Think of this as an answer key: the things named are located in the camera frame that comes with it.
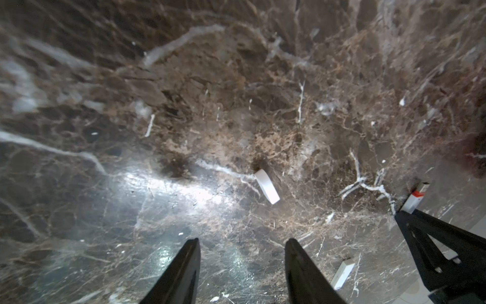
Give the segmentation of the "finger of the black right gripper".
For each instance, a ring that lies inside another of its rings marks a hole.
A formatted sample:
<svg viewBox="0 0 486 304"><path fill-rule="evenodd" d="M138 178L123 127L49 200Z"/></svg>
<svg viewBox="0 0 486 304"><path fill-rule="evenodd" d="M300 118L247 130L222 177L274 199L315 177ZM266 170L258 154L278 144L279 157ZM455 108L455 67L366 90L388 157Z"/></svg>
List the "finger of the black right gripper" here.
<svg viewBox="0 0 486 304"><path fill-rule="evenodd" d="M419 210L395 220L429 291L485 292L485 238Z"/></svg>

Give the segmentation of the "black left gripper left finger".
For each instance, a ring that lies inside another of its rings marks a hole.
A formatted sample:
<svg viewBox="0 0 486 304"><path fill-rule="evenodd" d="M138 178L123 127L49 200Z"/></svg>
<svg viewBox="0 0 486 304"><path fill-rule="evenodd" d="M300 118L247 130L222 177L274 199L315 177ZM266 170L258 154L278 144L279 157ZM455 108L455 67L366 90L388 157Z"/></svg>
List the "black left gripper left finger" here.
<svg viewBox="0 0 486 304"><path fill-rule="evenodd" d="M200 267L199 239L189 239L140 304L195 304Z"/></svg>

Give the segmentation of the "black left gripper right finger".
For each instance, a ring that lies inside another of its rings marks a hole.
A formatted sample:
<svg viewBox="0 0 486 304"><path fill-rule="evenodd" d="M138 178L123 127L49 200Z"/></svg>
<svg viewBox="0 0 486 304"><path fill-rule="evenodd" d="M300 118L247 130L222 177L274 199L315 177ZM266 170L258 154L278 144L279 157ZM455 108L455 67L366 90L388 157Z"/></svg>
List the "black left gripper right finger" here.
<svg viewBox="0 0 486 304"><path fill-rule="evenodd" d="M294 238L286 242L285 274L290 303L345 304Z"/></svg>

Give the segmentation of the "white usb drive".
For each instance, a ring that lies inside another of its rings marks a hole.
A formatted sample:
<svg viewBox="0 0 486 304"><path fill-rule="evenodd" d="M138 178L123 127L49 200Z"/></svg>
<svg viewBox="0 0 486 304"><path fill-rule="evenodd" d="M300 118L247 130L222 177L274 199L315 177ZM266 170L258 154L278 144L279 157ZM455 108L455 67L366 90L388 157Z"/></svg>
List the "white usb drive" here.
<svg viewBox="0 0 486 304"><path fill-rule="evenodd" d="M341 289L341 287L344 285L347 278L353 271L354 266L355 266L355 261L352 258L344 260L341 263L341 265L339 266L337 272L335 273L330 283L331 287L333 287L334 290Z"/></svg>

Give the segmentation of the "white usb cap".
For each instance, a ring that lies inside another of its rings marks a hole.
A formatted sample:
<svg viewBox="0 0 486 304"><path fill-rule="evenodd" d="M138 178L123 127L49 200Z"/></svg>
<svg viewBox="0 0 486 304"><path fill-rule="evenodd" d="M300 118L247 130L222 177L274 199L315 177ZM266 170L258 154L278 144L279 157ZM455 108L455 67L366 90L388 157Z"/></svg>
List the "white usb cap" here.
<svg viewBox="0 0 486 304"><path fill-rule="evenodd" d="M430 184L428 182L419 183L418 186L416 186L412 193L408 196L404 205L401 207L401 211L412 214L423 200L429 186Z"/></svg>
<svg viewBox="0 0 486 304"><path fill-rule="evenodd" d="M254 174L254 177L256 178L265 198L272 205L278 203L280 201L280 196L278 195L278 192L268 174L263 169L260 169Z"/></svg>

